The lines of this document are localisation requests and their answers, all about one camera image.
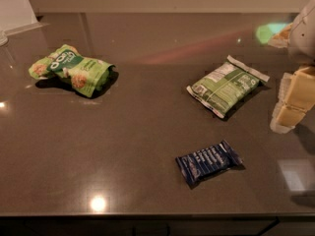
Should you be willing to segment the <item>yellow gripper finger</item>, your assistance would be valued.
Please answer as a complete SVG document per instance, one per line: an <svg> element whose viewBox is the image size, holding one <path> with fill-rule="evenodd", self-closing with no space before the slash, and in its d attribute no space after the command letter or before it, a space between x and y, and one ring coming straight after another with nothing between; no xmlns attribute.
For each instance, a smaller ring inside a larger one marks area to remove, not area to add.
<svg viewBox="0 0 315 236"><path fill-rule="evenodd" d="M291 108L309 111L315 105L315 67L300 66L293 74L284 73L279 100Z"/></svg>
<svg viewBox="0 0 315 236"><path fill-rule="evenodd" d="M286 134L305 117L305 113L293 108L287 108L281 102L275 105L270 128L278 134Z"/></svg>

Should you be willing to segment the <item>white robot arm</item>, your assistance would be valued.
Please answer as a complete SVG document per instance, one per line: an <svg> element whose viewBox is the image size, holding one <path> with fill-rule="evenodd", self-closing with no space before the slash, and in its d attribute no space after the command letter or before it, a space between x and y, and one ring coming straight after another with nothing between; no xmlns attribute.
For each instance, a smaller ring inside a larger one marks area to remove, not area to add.
<svg viewBox="0 0 315 236"><path fill-rule="evenodd" d="M315 105L315 0L310 0L294 19L288 33L288 56L299 65L284 73L270 128L286 134Z"/></svg>

